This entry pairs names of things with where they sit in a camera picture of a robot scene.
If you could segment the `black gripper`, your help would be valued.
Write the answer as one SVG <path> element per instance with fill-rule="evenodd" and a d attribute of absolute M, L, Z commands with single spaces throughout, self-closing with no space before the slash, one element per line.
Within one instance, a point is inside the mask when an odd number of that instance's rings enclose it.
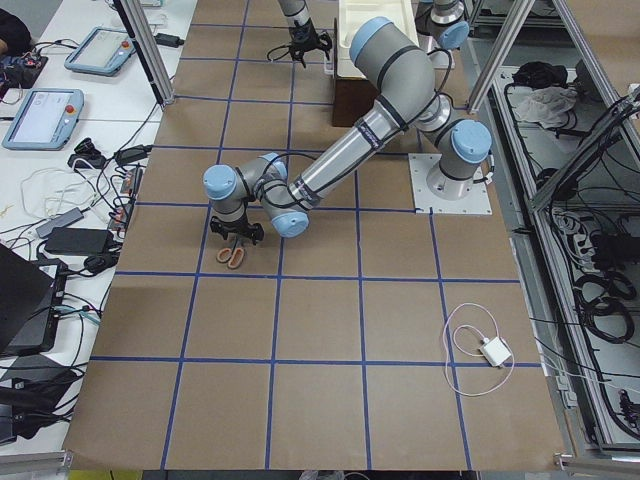
<path fill-rule="evenodd" d="M 251 224 L 246 215 L 234 221 L 222 221 L 212 216 L 209 222 L 211 231 L 227 240 L 230 234 L 243 237 L 256 245 L 264 239 L 264 229 L 260 223 Z"/>
<path fill-rule="evenodd" d="M 307 68 L 304 55 L 313 50 L 320 50 L 329 58 L 331 52 L 331 37 L 327 32 L 319 34 L 314 27 L 290 28 L 291 43 L 288 50 L 294 61 L 300 61 L 303 68 Z"/>

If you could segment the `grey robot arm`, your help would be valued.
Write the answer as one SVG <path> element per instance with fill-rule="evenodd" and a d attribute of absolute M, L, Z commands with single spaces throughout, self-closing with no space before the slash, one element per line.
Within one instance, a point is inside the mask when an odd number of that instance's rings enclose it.
<path fill-rule="evenodd" d="M 333 47 L 331 36 L 323 31 L 319 33 L 313 23 L 305 0 L 279 0 L 282 14 L 287 22 L 290 35 L 288 51 L 294 61 L 306 67 L 304 55 L 307 52 L 320 50 L 329 59 Z"/>
<path fill-rule="evenodd" d="M 302 234 L 309 225 L 309 211 L 410 128 L 424 133 L 441 155 L 428 175 L 430 190 L 446 200 L 464 196 L 490 153 L 492 136 L 481 122 L 455 112 L 449 99 L 436 90 L 428 54 L 390 19 L 378 16 L 356 31 L 349 55 L 378 90 L 371 109 L 293 180 L 287 178 L 283 158 L 276 153 L 239 167 L 208 168 L 203 184 L 211 205 L 212 232 L 222 238 L 234 235 L 261 241 L 262 225 L 247 216 L 248 204 L 257 201 L 281 237 Z"/>

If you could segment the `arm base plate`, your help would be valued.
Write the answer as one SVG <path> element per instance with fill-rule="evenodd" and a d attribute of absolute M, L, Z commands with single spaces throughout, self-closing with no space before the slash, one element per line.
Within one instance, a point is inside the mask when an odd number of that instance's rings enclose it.
<path fill-rule="evenodd" d="M 414 210 L 420 214 L 492 214 L 485 182 L 477 168 L 472 179 L 452 180 L 440 169 L 440 154 L 412 153 L 408 156 Z"/>

